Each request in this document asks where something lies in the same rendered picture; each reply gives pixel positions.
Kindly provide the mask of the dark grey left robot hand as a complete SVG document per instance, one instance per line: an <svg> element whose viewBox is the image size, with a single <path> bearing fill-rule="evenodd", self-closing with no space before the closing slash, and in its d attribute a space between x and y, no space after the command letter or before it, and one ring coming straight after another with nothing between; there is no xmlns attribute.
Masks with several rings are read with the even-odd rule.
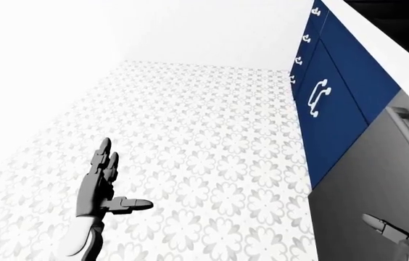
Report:
<svg viewBox="0 0 409 261"><path fill-rule="evenodd" d="M115 196L113 183L118 176L119 155L111 152L110 138L104 138L94 152L89 172L83 177L76 202L76 217L102 219L108 212L129 215L134 211L149 210L154 204L147 199L129 199Z"/></svg>

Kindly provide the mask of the grey dishwasher door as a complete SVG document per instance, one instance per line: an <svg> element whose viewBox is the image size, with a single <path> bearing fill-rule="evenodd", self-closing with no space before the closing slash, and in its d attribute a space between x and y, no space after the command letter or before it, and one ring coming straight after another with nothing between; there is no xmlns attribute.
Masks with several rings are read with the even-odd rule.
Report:
<svg viewBox="0 0 409 261"><path fill-rule="evenodd" d="M409 111L409 96L387 107ZM409 232L409 144L385 109L308 197L318 261L392 261L396 243L364 213Z"/></svg>

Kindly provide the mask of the blue cabinet door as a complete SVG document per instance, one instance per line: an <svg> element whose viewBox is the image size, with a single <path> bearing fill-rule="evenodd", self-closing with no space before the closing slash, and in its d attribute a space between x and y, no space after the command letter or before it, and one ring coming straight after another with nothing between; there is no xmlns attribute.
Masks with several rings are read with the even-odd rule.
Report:
<svg viewBox="0 0 409 261"><path fill-rule="evenodd" d="M318 107L317 118L311 117L310 105L325 88L331 88L331 94L324 97L324 104ZM304 80L296 98L298 112L302 119L340 121L346 119L344 111L347 103L347 89L331 60L326 47L319 42L307 68Z"/></svg>
<svg viewBox="0 0 409 261"><path fill-rule="evenodd" d="M315 120L310 117L302 119L298 112L312 187L317 186L367 127L348 90L345 107L346 119L340 121Z"/></svg>

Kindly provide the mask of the blue drawer front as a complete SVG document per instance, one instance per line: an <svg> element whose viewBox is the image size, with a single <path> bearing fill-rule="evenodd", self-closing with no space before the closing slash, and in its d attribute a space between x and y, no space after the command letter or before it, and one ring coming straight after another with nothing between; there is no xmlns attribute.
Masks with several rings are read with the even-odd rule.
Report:
<svg viewBox="0 0 409 261"><path fill-rule="evenodd" d="M314 48L315 48L314 45L312 45L310 43L309 44L302 44L302 45L299 46L298 52L297 52L297 54L295 56L295 58L296 57L301 57L302 58L303 63L302 63L302 65L298 65L299 67L304 67L304 69L306 69L306 67L308 65L308 62L310 61L310 58L311 58L311 56L313 54Z"/></svg>
<svg viewBox="0 0 409 261"><path fill-rule="evenodd" d="M296 83L291 84L290 81L289 81L289 83L291 84L291 87L292 87L293 99L296 99L297 93L299 91L299 87L301 86L302 80L303 80L304 75L305 75L305 69L304 69L304 67L299 67L298 65L294 65L292 67L290 75L295 75Z"/></svg>
<svg viewBox="0 0 409 261"><path fill-rule="evenodd" d="M310 43L306 43L306 42L302 41L302 39L301 39L300 45L302 45L302 44L312 44L315 47L315 45L317 44L318 39L319 39L319 32L311 22L307 23L306 28L305 28L305 32L302 34L302 37L304 35L307 35L307 34L311 38Z"/></svg>
<svg viewBox="0 0 409 261"><path fill-rule="evenodd" d="M319 17L314 14L311 14L311 10L313 8L319 8L319 10L321 10L321 15ZM322 0L314 0L313 5L310 8L310 21L316 27L318 32L321 32L328 14L329 8L322 2Z"/></svg>

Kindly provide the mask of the white countertop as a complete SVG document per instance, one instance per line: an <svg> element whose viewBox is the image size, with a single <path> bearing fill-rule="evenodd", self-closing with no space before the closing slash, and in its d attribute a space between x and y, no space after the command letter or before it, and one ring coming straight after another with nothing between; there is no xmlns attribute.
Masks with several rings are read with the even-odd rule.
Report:
<svg viewBox="0 0 409 261"><path fill-rule="evenodd" d="M322 2L409 95L409 53L343 0Z"/></svg>

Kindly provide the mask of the black sink basin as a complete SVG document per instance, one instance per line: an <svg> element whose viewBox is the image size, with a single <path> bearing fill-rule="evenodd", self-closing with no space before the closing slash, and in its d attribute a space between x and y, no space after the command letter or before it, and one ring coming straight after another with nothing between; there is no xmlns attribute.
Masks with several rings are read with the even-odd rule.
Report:
<svg viewBox="0 0 409 261"><path fill-rule="evenodd" d="M409 0L344 0L409 53Z"/></svg>

